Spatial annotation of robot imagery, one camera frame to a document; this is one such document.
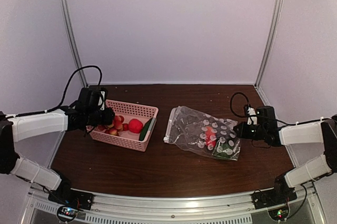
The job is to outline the pink plastic basket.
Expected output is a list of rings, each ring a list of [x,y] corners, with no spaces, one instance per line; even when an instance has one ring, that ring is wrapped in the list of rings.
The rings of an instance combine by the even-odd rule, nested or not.
[[[144,152],[156,124],[158,108],[113,100],[107,100],[106,106],[115,113],[113,123],[88,126],[92,139]]]

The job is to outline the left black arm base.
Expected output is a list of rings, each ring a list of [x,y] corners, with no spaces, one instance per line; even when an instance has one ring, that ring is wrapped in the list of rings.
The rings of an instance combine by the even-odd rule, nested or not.
[[[59,171],[56,173],[60,176],[61,183],[56,190],[44,190],[48,193],[48,200],[75,209],[91,210],[93,194],[74,190],[70,179]]]

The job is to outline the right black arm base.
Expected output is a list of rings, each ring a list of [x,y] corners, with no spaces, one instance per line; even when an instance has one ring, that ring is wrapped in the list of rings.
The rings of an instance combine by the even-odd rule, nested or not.
[[[275,178],[274,187],[267,190],[257,189],[251,194],[256,210],[286,204],[297,199],[294,188],[290,188],[285,180],[285,174]]]

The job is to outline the clear zip top bag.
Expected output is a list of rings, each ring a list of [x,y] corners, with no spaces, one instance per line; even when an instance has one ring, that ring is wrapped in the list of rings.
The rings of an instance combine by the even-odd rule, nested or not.
[[[216,144],[241,146],[241,139],[233,130],[236,125],[238,122],[231,119],[219,119],[186,106],[178,106],[171,110],[163,141],[181,150],[216,159],[212,156],[213,150],[208,150],[205,143],[206,127],[211,126],[216,130]]]

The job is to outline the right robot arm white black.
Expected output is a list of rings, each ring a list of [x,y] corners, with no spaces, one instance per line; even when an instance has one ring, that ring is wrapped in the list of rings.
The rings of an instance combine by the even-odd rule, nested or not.
[[[278,120],[272,106],[245,106],[246,121],[234,127],[239,138],[263,140],[271,147],[321,143],[324,151],[275,179],[270,192],[273,203],[282,203],[301,184],[336,173],[336,116],[289,124]]]

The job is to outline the fake lychee bunch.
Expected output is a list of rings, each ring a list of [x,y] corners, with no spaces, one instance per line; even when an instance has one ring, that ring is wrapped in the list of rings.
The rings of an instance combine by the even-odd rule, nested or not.
[[[108,135],[119,136],[120,132],[128,131],[128,124],[125,123],[125,117],[122,115],[116,115],[112,124],[99,125],[98,130]]]

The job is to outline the green fake cucumber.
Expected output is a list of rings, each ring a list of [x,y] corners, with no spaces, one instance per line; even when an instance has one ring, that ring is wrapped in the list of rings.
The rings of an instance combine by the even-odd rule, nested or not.
[[[153,121],[153,118],[149,119],[143,126],[141,132],[140,132],[140,136],[139,136],[139,141],[143,141],[146,137],[146,134],[147,134],[147,131],[149,130],[150,128],[150,125]]]

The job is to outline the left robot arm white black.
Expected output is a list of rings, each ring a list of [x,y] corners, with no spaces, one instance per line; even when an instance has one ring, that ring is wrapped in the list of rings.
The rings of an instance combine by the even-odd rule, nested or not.
[[[76,194],[66,185],[63,178],[52,169],[46,168],[20,156],[14,144],[28,138],[54,132],[82,130],[87,127],[112,124],[115,113],[106,105],[108,90],[105,88],[83,88],[76,101],[70,106],[59,105],[50,110],[26,114],[1,114],[1,173],[12,174],[48,190],[64,205],[71,205]]]

